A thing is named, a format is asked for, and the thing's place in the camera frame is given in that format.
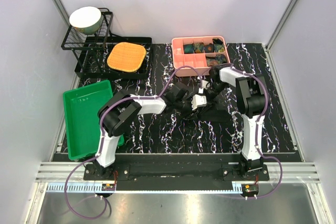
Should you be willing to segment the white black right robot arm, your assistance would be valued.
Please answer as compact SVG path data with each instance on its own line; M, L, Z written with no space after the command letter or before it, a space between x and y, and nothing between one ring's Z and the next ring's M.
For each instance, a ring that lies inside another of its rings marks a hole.
M261 133L269 105L265 78L262 74L240 71L228 63L212 66L209 76L211 84L206 88L208 100L215 98L228 86L235 88L238 111L244 122L244 140L238 173L242 179L250 180L264 165Z

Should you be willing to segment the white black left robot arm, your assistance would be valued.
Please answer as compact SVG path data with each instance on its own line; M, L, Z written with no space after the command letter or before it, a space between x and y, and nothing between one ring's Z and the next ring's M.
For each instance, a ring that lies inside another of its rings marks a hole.
M100 142L93 160L95 174L103 180L113 175L118 141L138 115L173 110L186 115L194 113L195 99L187 98L187 93L187 86L182 83L153 96L128 94L125 90L116 93L98 112Z

